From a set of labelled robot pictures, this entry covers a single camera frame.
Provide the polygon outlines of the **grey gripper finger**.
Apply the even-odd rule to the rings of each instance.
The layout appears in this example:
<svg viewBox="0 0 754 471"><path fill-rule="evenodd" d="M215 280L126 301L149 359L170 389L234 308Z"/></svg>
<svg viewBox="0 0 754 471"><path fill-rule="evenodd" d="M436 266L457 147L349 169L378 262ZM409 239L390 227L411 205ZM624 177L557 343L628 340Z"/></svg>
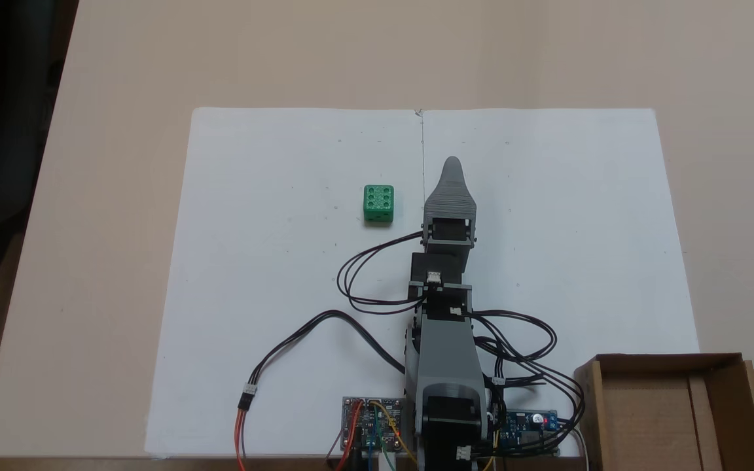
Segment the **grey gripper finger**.
<svg viewBox="0 0 754 471"><path fill-rule="evenodd" d="M427 247L427 224L432 218L467 218L470 220L473 246L476 242L475 222L478 206L467 188L463 164L458 157L448 157L434 190L423 206L423 245Z"/></svg>

